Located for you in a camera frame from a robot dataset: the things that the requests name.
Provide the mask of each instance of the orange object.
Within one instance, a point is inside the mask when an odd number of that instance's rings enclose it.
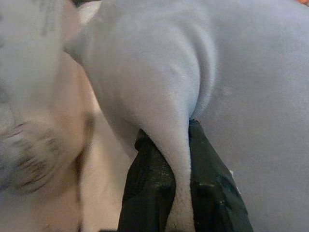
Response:
[[[307,4],[309,3],[309,0],[297,0],[298,2],[300,2],[301,4]]]

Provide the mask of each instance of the light gray fabric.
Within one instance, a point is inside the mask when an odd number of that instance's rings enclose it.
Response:
[[[68,44],[124,146],[143,128],[171,165],[169,229],[193,230],[189,117],[234,171],[256,232],[309,229],[308,24],[294,0],[105,0]]]

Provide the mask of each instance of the gray surface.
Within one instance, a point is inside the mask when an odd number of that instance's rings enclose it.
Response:
[[[240,2],[209,1],[219,68],[202,125],[234,171],[254,231],[306,232],[309,9]]]

